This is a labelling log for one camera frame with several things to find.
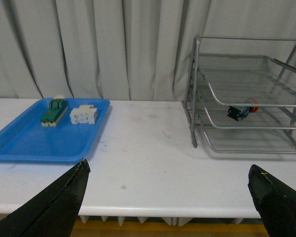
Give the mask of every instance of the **rack shelf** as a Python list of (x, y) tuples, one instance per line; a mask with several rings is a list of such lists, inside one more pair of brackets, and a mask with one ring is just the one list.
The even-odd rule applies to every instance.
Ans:
[[(195, 36), (183, 101), (194, 147), (199, 118), (216, 152), (296, 154), (296, 67), (290, 65), (296, 44), (284, 63), (264, 55), (199, 53), (204, 38), (296, 42)], [(227, 116), (231, 108), (239, 111), (239, 119)]]

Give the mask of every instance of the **wire tray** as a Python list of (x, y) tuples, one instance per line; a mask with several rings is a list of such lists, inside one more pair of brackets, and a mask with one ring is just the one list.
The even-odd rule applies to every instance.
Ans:
[(199, 71), (222, 105), (296, 107), (296, 72), (279, 80), (282, 67), (259, 55), (200, 54)]
[(296, 130), (221, 130), (211, 125), (205, 111), (199, 110), (199, 116), (206, 140), (215, 152), (296, 154)]
[(236, 121), (227, 116), (229, 106), (221, 105), (213, 98), (205, 83), (198, 84), (202, 109), (210, 124), (219, 129), (296, 129), (296, 116), (292, 108), (260, 107), (245, 119)]

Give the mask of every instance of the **green lego block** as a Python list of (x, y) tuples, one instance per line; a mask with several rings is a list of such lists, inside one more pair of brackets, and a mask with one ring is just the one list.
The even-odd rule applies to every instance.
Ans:
[(49, 102), (48, 110), (40, 118), (42, 126), (56, 126), (68, 110), (64, 99), (53, 99)]

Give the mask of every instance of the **wooden floor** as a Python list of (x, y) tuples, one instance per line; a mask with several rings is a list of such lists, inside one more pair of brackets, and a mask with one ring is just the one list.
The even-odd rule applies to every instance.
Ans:
[(71, 237), (268, 237), (263, 225), (187, 223), (183, 227), (166, 223), (77, 221)]

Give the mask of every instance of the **metal wire rack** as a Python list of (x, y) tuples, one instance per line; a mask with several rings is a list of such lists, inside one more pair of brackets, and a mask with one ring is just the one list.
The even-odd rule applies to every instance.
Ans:
[[(268, 55), (204, 53), (210, 40), (292, 42), (286, 62)], [(220, 153), (296, 154), (296, 39), (195, 36), (182, 102), (192, 144), (202, 126)]]

